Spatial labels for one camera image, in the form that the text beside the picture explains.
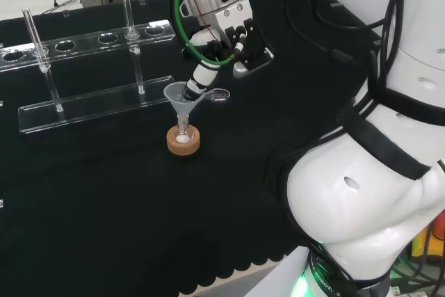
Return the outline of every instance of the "green cable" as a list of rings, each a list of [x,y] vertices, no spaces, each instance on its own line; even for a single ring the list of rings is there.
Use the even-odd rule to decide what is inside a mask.
[[[207,59],[206,57],[204,57],[203,55],[201,55],[201,53],[191,44],[190,40],[187,38],[186,32],[184,31],[184,28],[182,27],[181,24],[181,17],[179,16],[179,0],[175,0],[175,19],[176,19],[176,23],[178,25],[178,29],[179,32],[181,33],[181,37],[183,38],[183,40],[185,41],[187,47],[201,60],[204,61],[208,64],[211,65],[226,65],[228,63],[230,63],[233,58],[235,57],[235,55],[231,55],[228,59],[226,59],[225,61],[222,62],[215,62],[215,61],[211,61],[209,59]]]

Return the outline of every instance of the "round wooden base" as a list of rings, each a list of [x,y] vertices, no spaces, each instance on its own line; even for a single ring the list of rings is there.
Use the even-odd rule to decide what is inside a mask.
[[[177,129],[175,125],[167,133],[167,147],[168,149],[177,156],[190,156],[195,153],[197,149],[200,148],[201,138],[200,132],[193,125],[190,126],[193,130],[193,139],[188,143],[178,143],[173,136],[173,131]]]

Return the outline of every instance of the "black table surface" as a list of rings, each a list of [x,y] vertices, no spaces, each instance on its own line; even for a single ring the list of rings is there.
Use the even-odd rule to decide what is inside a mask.
[[[321,9],[358,23],[344,8]],[[223,70],[213,87],[230,102],[191,114],[199,152],[166,147],[176,122],[168,103],[34,134],[21,134],[17,108],[47,101],[38,68],[0,74],[0,294],[2,296],[177,296],[251,263],[280,260],[302,241],[263,185],[264,164],[283,141],[304,143],[334,126],[366,76],[373,33],[342,33],[290,0],[296,25],[322,45],[353,55],[346,68],[288,28],[281,0],[251,0],[276,49],[273,63],[237,81]],[[133,5],[136,24],[168,18],[168,0]],[[35,17],[43,40],[124,26],[120,5]],[[185,20],[188,31],[195,19]],[[24,21],[0,22],[5,47],[29,42]],[[144,78],[188,80],[195,68],[174,39],[142,48]],[[134,82],[128,51],[56,62],[61,97]]]

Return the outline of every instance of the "red object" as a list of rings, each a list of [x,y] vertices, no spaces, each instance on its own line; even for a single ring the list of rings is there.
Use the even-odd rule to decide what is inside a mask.
[[[445,212],[442,212],[436,219],[432,233],[436,239],[444,240],[445,235]]]

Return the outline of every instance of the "robot end effector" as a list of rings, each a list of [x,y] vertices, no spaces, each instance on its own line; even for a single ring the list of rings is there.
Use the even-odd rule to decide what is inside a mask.
[[[254,23],[248,0],[184,0],[184,4],[202,28],[185,45],[188,54],[199,63],[184,88],[186,99],[199,98],[221,67],[235,63],[233,74],[240,79],[273,60]]]

